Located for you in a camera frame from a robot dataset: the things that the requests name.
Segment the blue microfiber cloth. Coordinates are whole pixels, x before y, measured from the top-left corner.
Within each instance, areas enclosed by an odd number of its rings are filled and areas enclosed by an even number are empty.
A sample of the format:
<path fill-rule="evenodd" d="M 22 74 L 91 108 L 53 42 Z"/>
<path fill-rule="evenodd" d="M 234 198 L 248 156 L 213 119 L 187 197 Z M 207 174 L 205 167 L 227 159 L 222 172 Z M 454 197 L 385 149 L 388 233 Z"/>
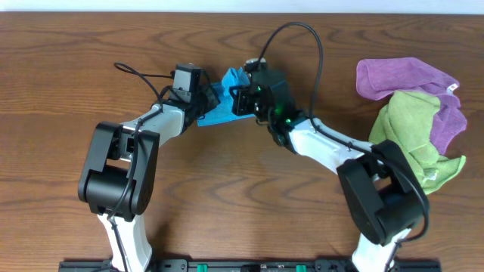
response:
<path fill-rule="evenodd" d="M 232 106 L 234 100 L 229 93 L 230 87 L 248 85 L 249 83 L 249 78 L 242 67 L 238 69 L 229 68 L 220 82 L 213 83 L 213 88 L 218 95 L 220 104 L 215 109 L 209 111 L 204 119 L 198 119 L 197 124 L 203 127 L 254 117 L 253 114 L 242 116 L 233 114 Z"/>

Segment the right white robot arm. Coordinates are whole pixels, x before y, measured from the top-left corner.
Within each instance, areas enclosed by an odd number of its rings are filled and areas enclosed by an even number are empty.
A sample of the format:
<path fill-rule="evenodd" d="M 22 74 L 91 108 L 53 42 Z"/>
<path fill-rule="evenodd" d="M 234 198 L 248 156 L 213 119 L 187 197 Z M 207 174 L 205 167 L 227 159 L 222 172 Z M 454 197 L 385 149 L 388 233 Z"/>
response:
<path fill-rule="evenodd" d="M 284 74 L 237 70 L 240 83 L 229 89 L 237 116 L 253 114 L 274 142 L 307 156 L 335 173 L 352 220 L 360 230 L 352 254 L 358 271 L 395 271 L 396 253 L 411 242 L 411 229 L 429 221 L 429 202 L 399 145 L 358 141 L 296 108 Z"/>

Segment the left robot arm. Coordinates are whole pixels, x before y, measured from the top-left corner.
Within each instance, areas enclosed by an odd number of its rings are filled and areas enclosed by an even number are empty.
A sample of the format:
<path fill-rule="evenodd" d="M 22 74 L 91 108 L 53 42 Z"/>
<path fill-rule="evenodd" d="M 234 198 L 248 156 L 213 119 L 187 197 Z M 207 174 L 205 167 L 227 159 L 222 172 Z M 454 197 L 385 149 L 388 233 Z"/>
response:
<path fill-rule="evenodd" d="M 113 251 L 111 271 L 146 271 L 153 249 L 144 212 L 154 188 L 159 148 L 220 103 L 214 84 L 190 91 L 166 86 L 168 99 L 132 121 L 96 125 L 78 187 L 104 225 Z"/>

